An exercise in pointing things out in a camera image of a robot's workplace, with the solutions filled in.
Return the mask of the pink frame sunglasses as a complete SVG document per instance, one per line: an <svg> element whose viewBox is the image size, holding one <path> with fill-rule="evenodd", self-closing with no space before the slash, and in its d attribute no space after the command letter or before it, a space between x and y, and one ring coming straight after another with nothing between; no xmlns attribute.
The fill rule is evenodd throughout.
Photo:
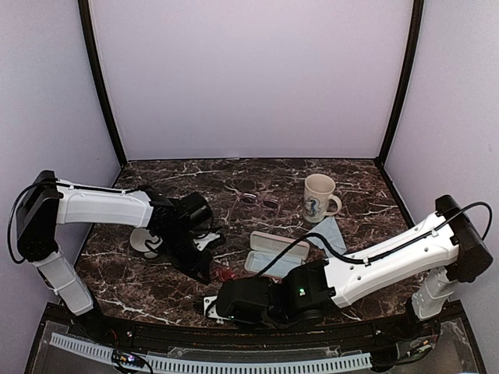
<svg viewBox="0 0 499 374"><path fill-rule="evenodd" d="M211 271L211 276L215 281L224 283L226 281L231 281L237 278L235 272L230 268L219 266Z"/></svg>

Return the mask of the pink glasses case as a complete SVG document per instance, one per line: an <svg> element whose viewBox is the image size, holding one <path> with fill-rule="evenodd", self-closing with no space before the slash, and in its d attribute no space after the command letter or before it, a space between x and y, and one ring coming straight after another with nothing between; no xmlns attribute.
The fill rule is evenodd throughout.
<svg viewBox="0 0 499 374"><path fill-rule="evenodd" d="M285 248L287 248L290 244L293 243L293 239L282 237L279 235L272 235L261 231L253 231L250 234L249 239L250 239L249 254L251 252L265 252L265 253L270 253L272 255L276 255L276 257ZM309 251L310 251L310 245L307 242L300 242L296 244L293 248L291 248L288 252L286 252L284 256L299 257L304 264L309 255Z"/></svg>

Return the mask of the light blue cleaning cloth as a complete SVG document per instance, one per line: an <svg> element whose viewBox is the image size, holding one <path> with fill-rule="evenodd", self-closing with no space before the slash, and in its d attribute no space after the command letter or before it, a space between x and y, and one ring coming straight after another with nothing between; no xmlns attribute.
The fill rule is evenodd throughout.
<svg viewBox="0 0 499 374"><path fill-rule="evenodd" d="M245 269L250 273L259 273L266 267L276 255L265 252L251 252L245 262ZM264 276L283 278L289 271L303 264L299 257L283 256L270 269L264 272Z"/></svg>

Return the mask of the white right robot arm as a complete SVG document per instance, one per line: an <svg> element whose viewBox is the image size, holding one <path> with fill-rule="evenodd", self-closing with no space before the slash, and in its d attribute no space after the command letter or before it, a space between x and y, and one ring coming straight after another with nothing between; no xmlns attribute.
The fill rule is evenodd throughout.
<svg viewBox="0 0 499 374"><path fill-rule="evenodd" d="M414 338L438 316L455 283L471 283L492 264L485 234L479 234L450 195L435 201L435 211L419 224L387 241L350 255L332 252L298 266L275 283L264 272L224 282L218 294L200 302L205 317L243 328L268 326L305 330L331 310L344 309L375 291L417 273L423 286L408 300L398 332Z"/></svg>

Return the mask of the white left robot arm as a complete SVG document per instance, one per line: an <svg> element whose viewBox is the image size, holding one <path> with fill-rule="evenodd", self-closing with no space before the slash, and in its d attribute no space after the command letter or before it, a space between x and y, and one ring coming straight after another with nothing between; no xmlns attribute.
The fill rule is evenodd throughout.
<svg viewBox="0 0 499 374"><path fill-rule="evenodd" d="M219 236L212 209L200 193L176 199L147 185L135 189L79 185L42 171L12 205L7 249L14 263L28 262L37 268L94 340L110 333L110 323L55 240L57 226L80 223L144 229L158 239L157 250L177 271L201 284L211 282L212 255L202 241Z"/></svg>

